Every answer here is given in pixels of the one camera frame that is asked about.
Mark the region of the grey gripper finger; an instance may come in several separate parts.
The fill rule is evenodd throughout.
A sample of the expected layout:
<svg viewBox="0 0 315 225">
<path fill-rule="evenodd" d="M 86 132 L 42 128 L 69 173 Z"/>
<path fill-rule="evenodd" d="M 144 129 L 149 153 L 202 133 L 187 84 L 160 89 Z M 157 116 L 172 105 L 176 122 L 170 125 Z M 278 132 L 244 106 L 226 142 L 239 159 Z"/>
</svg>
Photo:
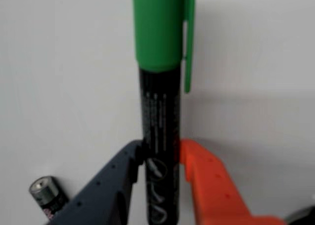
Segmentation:
<svg viewBox="0 0 315 225">
<path fill-rule="evenodd" d="M 143 161 L 142 141 L 128 143 L 49 224 L 126 225 L 132 186 Z"/>
</svg>

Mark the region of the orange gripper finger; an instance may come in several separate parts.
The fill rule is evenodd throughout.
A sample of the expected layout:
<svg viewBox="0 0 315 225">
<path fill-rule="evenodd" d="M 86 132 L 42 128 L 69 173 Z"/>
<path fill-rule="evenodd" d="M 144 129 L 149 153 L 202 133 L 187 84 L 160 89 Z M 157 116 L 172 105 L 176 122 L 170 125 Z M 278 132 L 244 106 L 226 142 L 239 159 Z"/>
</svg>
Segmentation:
<svg viewBox="0 0 315 225">
<path fill-rule="evenodd" d="M 198 225 L 283 225 L 273 216 L 250 213 L 222 161 L 194 140 L 183 139 L 180 162 L 191 185 Z"/>
</svg>

